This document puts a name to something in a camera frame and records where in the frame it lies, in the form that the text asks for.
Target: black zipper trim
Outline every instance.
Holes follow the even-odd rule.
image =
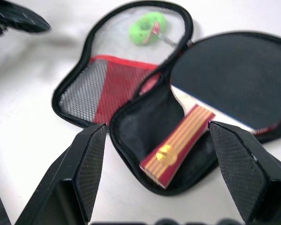
[[[257,32],[257,31],[249,31],[249,30],[243,30],[243,31],[233,31],[233,32],[225,32],[225,33],[221,33],[221,34],[217,34],[217,35],[213,35],[213,36],[209,36],[207,38],[204,38],[202,40],[199,40],[195,43],[193,43],[192,45],[196,45],[200,42],[203,42],[209,38],[213,38],[213,37],[218,37],[218,36],[222,36],[222,35],[229,35],[229,34],[240,34],[240,35],[250,35],[250,36],[255,36],[257,38],[263,38],[263,39],[266,39],[268,41],[273,41],[275,43],[279,43],[281,44],[281,37],[279,36],[275,36],[275,35],[271,35],[271,34],[268,34],[268,33],[265,33],[265,32]],[[118,152],[118,154],[120,155],[120,157],[122,158],[122,160],[124,161],[124,163],[126,164],[126,166],[128,167],[128,169],[130,170],[130,172],[135,176],[135,178],[145,187],[147,188],[148,190],[150,190],[151,192],[155,193],[155,194],[158,194],[158,195],[176,195],[176,194],[179,194],[179,193],[182,193],[183,191],[186,191],[187,189],[191,188],[193,185],[197,184],[198,182],[202,181],[203,179],[205,179],[206,177],[208,177],[208,175],[210,175],[212,172],[214,172],[217,168],[218,168],[218,162],[217,162],[217,159],[214,160],[214,162],[212,163],[211,166],[209,166],[206,170],[204,170],[205,172],[203,172],[201,175],[200,175],[200,178],[194,178],[194,181],[191,182],[189,185],[187,186],[184,186],[182,188],[179,188],[179,189],[175,189],[175,191],[171,191],[171,192],[167,192],[166,190],[164,191],[156,191],[154,190],[151,186],[149,186],[147,183],[145,183],[140,177],[138,177],[138,175],[134,172],[134,170],[138,170],[138,166],[134,166],[132,167],[131,164],[128,162],[127,160],[127,157],[123,154],[123,152],[125,152],[128,157],[130,159],[132,159],[132,161],[136,162],[135,164],[137,164],[137,160],[135,159],[135,157],[129,152],[127,151],[126,149],[127,146],[125,146],[124,143],[122,143],[120,141],[120,139],[118,137],[116,137],[115,135],[115,132],[113,132],[113,130],[115,129],[114,128],[114,121],[117,119],[117,117],[126,110],[126,108],[128,106],[130,106],[130,104],[137,104],[138,102],[140,102],[142,99],[144,99],[147,95],[150,95],[153,91],[155,91],[157,88],[159,88],[161,85],[165,85],[165,83],[169,83],[170,80],[169,80],[169,76],[170,76],[170,72],[169,70],[167,71],[167,73],[165,73],[166,76],[164,76],[164,82],[153,87],[151,90],[149,90],[148,92],[144,93],[143,95],[141,96],[138,96],[138,92],[136,92],[135,94],[135,99],[133,101],[130,101],[129,103],[126,103],[124,106],[120,107],[113,115],[113,117],[111,118],[111,121],[110,121],[110,138],[111,138],[111,142],[114,146],[114,148],[116,149],[116,151]],[[142,83],[140,85],[140,87],[137,89],[137,90],[140,90],[142,88],[142,86],[144,85],[144,83]],[[269,142],[272,142],[272,141],[275,141],[279,138],[281,138],[281,134],[276,134],[276,135],[273,135],[271,136],[273,133],[277,132],[278,129],[281,129],[281,123],[279,124],[279,126],[265,134],[262,134],[262,135],[257,135],[255,136],[258,141],[261,143],[261,144],[265,144],[265,143],[269,143]]]
[[[89,32],[83,50],[80,57],[79,62],[76,64],[76,66],[72,69],[72,71],[59,83],[55,91],[53,92],[52,99],[51,99],[51,105],[54,110],[54,112],[61,117],[62,119],[80,126],[82,128],[88,127],[90,125],[94,125],[95,123],[83,121],[80,118],[70,116],[67,113],[62,112],[60,106],[59,106],[59,100],[61,98],[61,95],[67,90],[67,88],[73,83],[73,81],[78,77],[80,72],[85,69],[86,66],[89,64],[89,59],[91,57],[91,51],[92,51],[92,43],[95,38],[96,32],[113,16],[134,7],[141,7],[141,6],[152,6],[152,7],[160,7],[160,8],[166,8],[172,11],[176,11],[179,13],[185,23],[185,34],[181,38],[178,46],[176,47],[175,51],[168,57],[166,61],[164,61],[157,69],[152,71],[147,78],[163,71],[165,68],[168,68],[171,66],[172,62],[175,61],[179,57],[180,52],[185,48],[185,45],[187,41],[192,37],[193,33],[193,23],[192,23],[192,17],[189,14],[189,12],[184,9],[183,7],[170,3],[170,2],[164,2],[164,1],[135,1],[131,2],[125,5],[122,5],[118,7],[117,9],[109,12],[106,16],[104,16]]]

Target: gray mesh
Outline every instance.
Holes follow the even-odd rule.
[[[106,77],[107,63],[105,60],[96,60],[80,73],[61,96],[59,105],[63,112],[93,121]]]

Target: striped paddle handle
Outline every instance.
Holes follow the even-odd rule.
[[[143,161],[140,168],[159,186],[166,189],[196,141],[215,117],[211,111],[195,105],[172,133]]]

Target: black rubber paddle face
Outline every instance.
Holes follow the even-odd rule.
[[[281,42],[226,34],[195,43],[175,64],[172,85],[248,126],[281,122]]]

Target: gold emblem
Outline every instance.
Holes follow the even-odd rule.
[[[170,150],[171,146],[165,144],[156,153],[156,158],[163,165],[173,165],[177,161],[177,154]]]

